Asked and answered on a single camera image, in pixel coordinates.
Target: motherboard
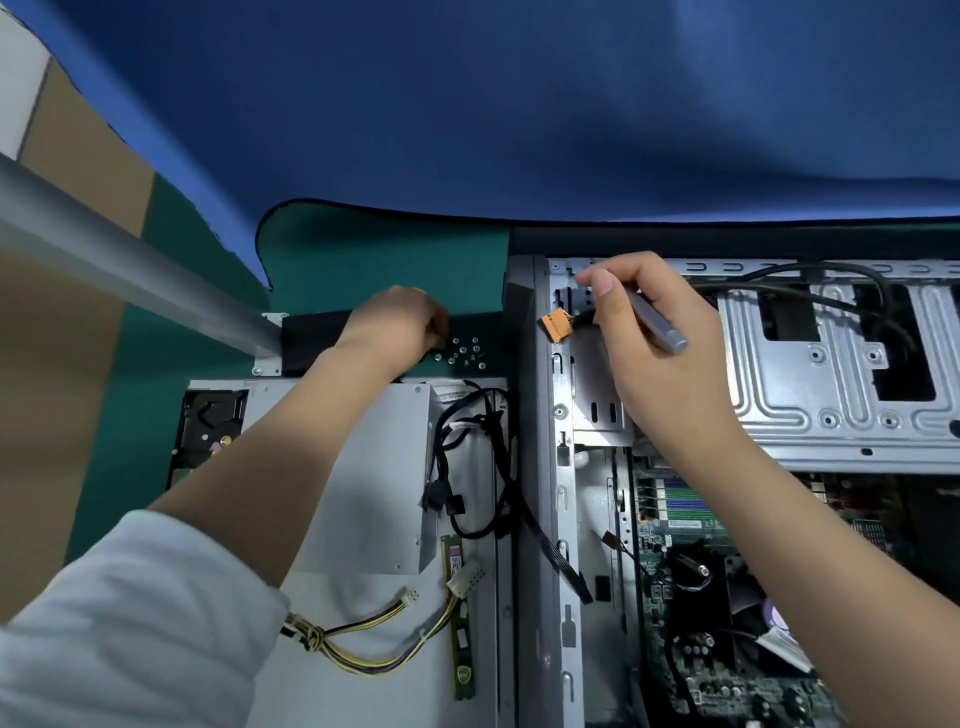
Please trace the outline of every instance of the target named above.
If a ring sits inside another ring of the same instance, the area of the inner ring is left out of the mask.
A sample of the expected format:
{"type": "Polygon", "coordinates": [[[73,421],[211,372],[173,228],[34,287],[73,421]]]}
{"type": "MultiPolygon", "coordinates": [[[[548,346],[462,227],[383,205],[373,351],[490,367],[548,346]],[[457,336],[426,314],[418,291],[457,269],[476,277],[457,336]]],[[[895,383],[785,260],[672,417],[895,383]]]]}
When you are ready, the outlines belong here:
{"type": "MultiPolygon", "coordinates": [[[[798,477],[864,538],[909,563],[895,478],[798,477]]],[[[666,474],[638,480],[635,495],[646,673],[665,696],[665,711],[731,725],[845,725],[827,686],[706,504],[666,474]]],[[[666,722],[672,724],[669,716],[666,722]]]]}

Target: white sleeve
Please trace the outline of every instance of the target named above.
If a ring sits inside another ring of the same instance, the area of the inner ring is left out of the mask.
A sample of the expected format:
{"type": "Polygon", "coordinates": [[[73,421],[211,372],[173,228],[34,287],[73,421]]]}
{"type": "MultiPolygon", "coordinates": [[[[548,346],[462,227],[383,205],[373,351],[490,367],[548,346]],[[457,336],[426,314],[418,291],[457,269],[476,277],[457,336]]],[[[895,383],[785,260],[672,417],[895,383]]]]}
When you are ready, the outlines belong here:
{"type": "Polygon", "coordinates": [[[288,609],[205,534],[129,513],[0,631],[0,725],[239,728],[288,609]]]}

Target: circuit board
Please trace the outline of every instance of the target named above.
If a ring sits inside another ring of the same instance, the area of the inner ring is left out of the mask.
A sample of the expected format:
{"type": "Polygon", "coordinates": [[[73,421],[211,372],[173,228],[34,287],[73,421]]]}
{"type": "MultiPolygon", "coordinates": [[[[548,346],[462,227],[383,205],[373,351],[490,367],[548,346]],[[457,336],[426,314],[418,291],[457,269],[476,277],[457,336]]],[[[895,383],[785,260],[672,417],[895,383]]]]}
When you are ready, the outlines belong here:
{"type": "MultiPolygon", "coordinates": [[[[910,546],[899,536],[902,507],[894,478],[816,473],[800,478],[864,538],[900,561],[910,560],[910,546]]],[[[765,625],[749,634],[736,629],[732,613],[750,613],[743,603],[759,613],[759,605],[769,601],[706,504],[676,477],[639,480],[635,495],[646,665],[670,709],[688,716],[692,707],[697,716],[731,723],[845,725],[814,671],[796,669],[749,639],[765,625]],[[677,564],[670,561],[678,553],[708,564],[722,583],[700,593],[696,584],[684,591],[677,564]],[[751,595],[746,601],[745,593],[751,595]]]]}

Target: power connector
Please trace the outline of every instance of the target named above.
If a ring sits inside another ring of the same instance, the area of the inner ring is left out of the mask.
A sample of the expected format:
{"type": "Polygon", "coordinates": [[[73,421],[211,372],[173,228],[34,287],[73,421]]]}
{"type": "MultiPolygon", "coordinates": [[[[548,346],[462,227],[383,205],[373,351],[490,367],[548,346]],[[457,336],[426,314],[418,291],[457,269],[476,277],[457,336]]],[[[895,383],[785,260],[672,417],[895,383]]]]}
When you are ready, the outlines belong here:
{"type": "Polygon", "coordinates": [[[419,598],[420,598],[420,595],[417,594],[417,590],[408,589],[403,593],[403,596],[400,598],[400,601],[403,602],[404,606],[412,607],[419,598]]]}
{"type": "Polygon", "coordinates": [[[475,561],[465,562],[448,582],[446,587],[458,599],[466,599],[467,594],[485,575],[483,568],[475,561]]]}

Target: person's left hand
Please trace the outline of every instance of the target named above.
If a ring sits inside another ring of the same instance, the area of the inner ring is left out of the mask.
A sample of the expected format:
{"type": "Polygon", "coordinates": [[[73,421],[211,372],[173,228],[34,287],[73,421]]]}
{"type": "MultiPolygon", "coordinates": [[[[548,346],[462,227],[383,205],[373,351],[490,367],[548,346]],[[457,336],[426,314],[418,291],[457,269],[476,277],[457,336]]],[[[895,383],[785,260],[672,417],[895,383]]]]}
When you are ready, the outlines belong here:
{"type": "Polygon", "coordinates": [[[449,333],[446,308],[419,288],[395,285],[353,309],[337,346],[376,357],[394,379],[442,349],[449,333]]]}

